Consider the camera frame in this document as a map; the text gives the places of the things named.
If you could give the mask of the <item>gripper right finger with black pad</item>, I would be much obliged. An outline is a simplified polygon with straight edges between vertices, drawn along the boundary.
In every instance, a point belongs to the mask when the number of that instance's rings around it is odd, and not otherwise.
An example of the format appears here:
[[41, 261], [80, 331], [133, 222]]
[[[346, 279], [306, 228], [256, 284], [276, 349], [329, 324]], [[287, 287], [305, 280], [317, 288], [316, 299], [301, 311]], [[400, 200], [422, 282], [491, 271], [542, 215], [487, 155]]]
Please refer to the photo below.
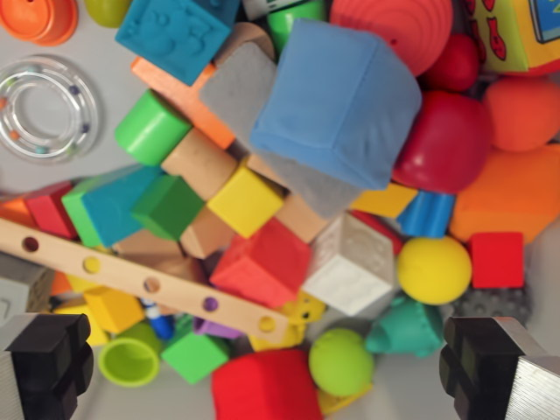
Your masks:
[[451, 317], [440, 381], [461, 419], [558, 419], [559, 357], [515, 318]]

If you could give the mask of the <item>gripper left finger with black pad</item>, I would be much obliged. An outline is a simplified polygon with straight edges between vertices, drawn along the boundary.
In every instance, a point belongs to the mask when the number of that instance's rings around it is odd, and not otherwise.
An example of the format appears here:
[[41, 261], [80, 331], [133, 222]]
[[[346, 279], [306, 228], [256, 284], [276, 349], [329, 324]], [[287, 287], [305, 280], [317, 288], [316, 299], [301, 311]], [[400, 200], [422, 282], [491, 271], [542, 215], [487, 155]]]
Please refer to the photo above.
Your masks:
[[94, 354], [84, 314], [25, 313], [1, 327], [1, 418], [70, 419]]

